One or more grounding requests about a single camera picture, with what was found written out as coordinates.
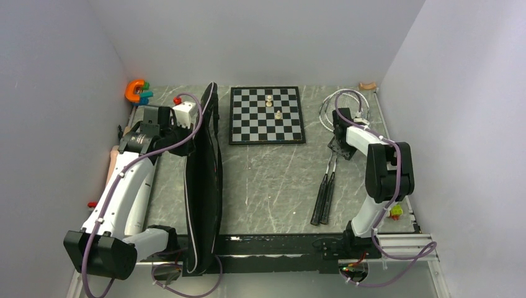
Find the chessboard square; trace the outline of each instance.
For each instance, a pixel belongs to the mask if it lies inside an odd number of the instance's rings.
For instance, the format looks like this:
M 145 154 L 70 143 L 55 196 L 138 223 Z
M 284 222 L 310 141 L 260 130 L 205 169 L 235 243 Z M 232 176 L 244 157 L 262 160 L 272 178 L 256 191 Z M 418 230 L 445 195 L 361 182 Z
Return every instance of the chessboard square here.
M 267 140 L 269 141 L 276 141 L 277 138 L 276 138 L 276 134 L 271 132 L 271 133 L 267 133 Z

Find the black chessboard frame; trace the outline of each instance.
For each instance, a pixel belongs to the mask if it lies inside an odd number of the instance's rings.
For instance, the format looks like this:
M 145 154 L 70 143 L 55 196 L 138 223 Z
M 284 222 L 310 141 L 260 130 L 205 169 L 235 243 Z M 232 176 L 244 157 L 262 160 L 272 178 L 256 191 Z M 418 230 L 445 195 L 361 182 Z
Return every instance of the black chessboard frame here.
M 275 104 L 275 100 L 273 100 L 273 106 L 272 107 L 266 107 L 266 106 L 263 106 L 263 104 L 265 103 L 265 99 L 266 99 L 266 96 L 267 95 L 273 95 L 274 97 L 275 96 L 281 96 L 282 94 L 284 95 L 289 95 L 288 94 L 288 90 L 289 89 L 293 89 L 295 90 L 296 94 L 296 99 L 295 101 L 297 102 L 297 111 L 295 112 L 283 112 L 282 111 L 282 107 L 275 107 L 274 104 Z M 252 96 L 258 96 L 258 97 L 261 97 L 261 98 L 258 98 L 258 100 L 254 101 L 250 101 L 250 100 L 245 100 L 245 101 L 249 101 L 251 102 L 252 104 L 249 104 L 250 106 L 249 107 L 241 107 L 239 106 L 239 101 L 236 103 L 236 105 L 234 105 L 234 97 L 235 96 L 240 96 L 241 93 L 243 90 L 249 90 L 249 94 L 248 96 L 252 95 Z M 246 109 L 248 110 L 249 108 L 259 108 L 259 109 L 262 109 L 263 107 L 265 108 L 265 110 L 267 112 L 263 112 L 263 111 L 258 111 L 258 112 L 253 112 L 253 113 L 250 113 L 249 111 L 245 111 L 245 112 L 242 112 L 242 113 L 234 113 L 234 108 L 237 107 L 237 108 L 242 108 L 242 109 Z M 268 112 L 268 109 L 272 109 L 274 112 L 277 111 L 277 110 L 281 110 L 282 111 L 282 115 L 283 115 L 283 118 L 280 119 L 280 120 L 275 120 L 274 119 L 274 113 L 269 113 Z M 266 133 L 262 133 L 261 135 L 263 135 L 263 139 L 262 140 L 233 140 L 233 136 L 234 136 L 234 117 L 240 117 L 239 115 L 242 115 L 242 114 L 247 114 L 248 117 L 249 117 L 249 120 L 257 120 L 258 121 L 258 125 L 243 125 L 243 127 L 249 127 L 249 129 L 251 130 L 250 133 L 252 135 L 258 133 L 259 132 L 257 131 L 259 129 L 259 127 L 266 127 L 266 128 L 269 128 L 271 127 L 272 130 L 275 130 L 276 127 L 283 127 L 283 128 L 287 128 L 287 130 L 290 130 L 292 127 L 294 127 L 293 129 L 296 130 L 296 132 L 287 132 L 287 133 L 292 133 L 293 134 L 293 137 L 294 139 L 293 140 L 286 140 L 285 139 L 285 136 L 284 136 L 284 133 L 276 133 L 277 134 L 277 138 L 281 135 L 278 135 L 278 134 L 282 134 L 283 136 L 281 137 L 281 140 L 265 140 L 265 134 Z M 267 120 L 273 120 L 271 122 L 274 122 L 275 124 L 274 125 L 267 125 Z M 284 125 L 283 124 L 283 121 L 284 120 L 294 120 L 294 123 L 295 124 L 291 124 L 291 125 Z M 300 99 L 300 90 L 298 89 L 297 86 L 294 86 L 294 87 L 288 87 L 288 86 L 259 86 L 259 87 L 232 87 L 230 88 L 230 131 L 229 131 L 229 136 L 228 136 L 228 143 L 230 145 L 285 145 L 285 144 L 302 144 L 302 143 L 305 143 L 306 142 L 306 137 L 305 137 L 305 127 L 303 125 L 303 113 L 301 111 L 301 99 Z

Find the marble tabletop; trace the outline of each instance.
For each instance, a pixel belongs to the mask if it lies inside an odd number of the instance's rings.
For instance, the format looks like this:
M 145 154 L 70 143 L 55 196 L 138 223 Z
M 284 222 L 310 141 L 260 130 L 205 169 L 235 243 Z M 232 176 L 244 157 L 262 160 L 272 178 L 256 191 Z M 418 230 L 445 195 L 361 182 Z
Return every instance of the marble tabletop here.
M 338 160 L 328 225 L 310 225 L 319 184 L 331 154 L 332 138 L 318 121 L 322 100 L 345 86 L 299 86 L 306 144 L 228 145 L 230 87 L 219 86 L 219 146 L 223 154 L 223 219 L 221 234 L 333 233 L 342 232 L 360 210 L 365 198 L 365 156 Z M 151 90 L 150 104 L 173 106 L 179 92 L 201 98 L 206 86 L 160 86 Z M 371 126 L 385 133 L 378 103 L 371 91 L 363 95 L 370 104 Z M 134 122 L 143 118 L 137 109 Z M 183 189 L 184 158 L 168 152 L 160 157 L 145 226 L 168 225 L 186 234 Z M 405 216 L 386 219 L 381 232 L 414 232 L 406 200 Z

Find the white wall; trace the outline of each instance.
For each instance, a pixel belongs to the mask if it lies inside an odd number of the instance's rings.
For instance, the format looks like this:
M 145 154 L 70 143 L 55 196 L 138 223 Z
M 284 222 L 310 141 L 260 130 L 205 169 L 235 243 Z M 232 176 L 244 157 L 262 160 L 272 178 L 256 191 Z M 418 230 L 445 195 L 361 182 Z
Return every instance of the white wall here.
M 380 82 L 424 0 L 90 0 L 155 85 Z
M 102 192 L 126 83 L 87 1 L 0 4 L 1 297 L 65 297 L 62 241 Z
M 453 297 L 526 290 L 526 2 L 427 0 L 381 85 Z

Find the colorful toy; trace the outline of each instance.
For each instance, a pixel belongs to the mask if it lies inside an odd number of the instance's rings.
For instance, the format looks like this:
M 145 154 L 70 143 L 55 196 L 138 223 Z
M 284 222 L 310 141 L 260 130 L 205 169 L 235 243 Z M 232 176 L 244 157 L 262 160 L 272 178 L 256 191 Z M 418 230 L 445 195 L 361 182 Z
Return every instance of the colorful toy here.
M 402 210 L 402 207 L 400 205 L 395 205 L 393 206 L 393 208 L 391 208 L 389 217 L 393 220 L 398 220 L 400 219 L 400 215 L 402 214 L 404 214 L 404 210 Z
M 153 92 L 147 91 L 149 83 L 143 79 L 136 79 L 131 81 L 126 87 L 125 96 L 134 106 L 143 106 L 148 104 L 149 98 L 153 96 Z

